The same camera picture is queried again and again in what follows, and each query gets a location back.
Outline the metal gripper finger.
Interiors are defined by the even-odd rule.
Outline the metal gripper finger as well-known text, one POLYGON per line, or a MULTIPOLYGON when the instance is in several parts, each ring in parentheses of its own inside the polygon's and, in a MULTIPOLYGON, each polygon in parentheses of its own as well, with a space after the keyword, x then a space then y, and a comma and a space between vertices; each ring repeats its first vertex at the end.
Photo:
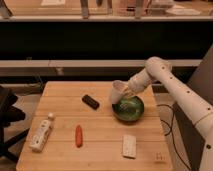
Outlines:
POLYGON ((121 105, 120 105, 121 109, 122 110, 126 110, 128 108, 128 105, 129 105, 129 99, 128 98, 123 98, 121 100, 121 105))

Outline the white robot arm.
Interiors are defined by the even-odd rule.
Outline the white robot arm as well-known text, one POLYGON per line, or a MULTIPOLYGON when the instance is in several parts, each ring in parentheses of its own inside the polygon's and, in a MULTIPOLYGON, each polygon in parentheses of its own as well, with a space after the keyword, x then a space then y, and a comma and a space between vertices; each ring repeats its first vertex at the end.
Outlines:
POLYGON ((145 68, 125 84, 124 97, 143 92, 152 82, 161 82, 205 140, 199 171, 213 171, 213 106, 172 74, 172 66, 151 57, 145 68))

